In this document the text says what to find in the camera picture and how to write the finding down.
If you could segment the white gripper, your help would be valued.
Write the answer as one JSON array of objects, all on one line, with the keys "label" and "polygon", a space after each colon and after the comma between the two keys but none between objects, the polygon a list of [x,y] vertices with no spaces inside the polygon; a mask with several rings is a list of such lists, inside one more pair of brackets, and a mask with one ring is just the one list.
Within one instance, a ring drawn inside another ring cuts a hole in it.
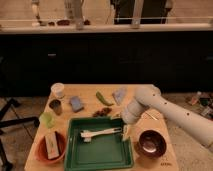
[{"label": "white gripper", "polygon": [[[149,109],[148,106],[143,105],[133,99],[126,107],[121,111],[121,118],[126,124],[135,124],[141,118],[141,115]],[[126,141],[130,136],[131,125],[123,126],[122,141]]]}]

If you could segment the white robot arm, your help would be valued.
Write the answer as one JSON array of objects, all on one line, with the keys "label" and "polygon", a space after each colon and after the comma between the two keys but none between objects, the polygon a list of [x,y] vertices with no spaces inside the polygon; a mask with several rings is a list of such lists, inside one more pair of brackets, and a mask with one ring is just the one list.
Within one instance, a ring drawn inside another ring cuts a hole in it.
[{"label": "white robot arm", "polygon": [[121,118],[126,124],[133,125],[149,108],[162,113],[213,152],[213,121],[166,100],[154,85],[138,86],[132,100],[121,111]]}]

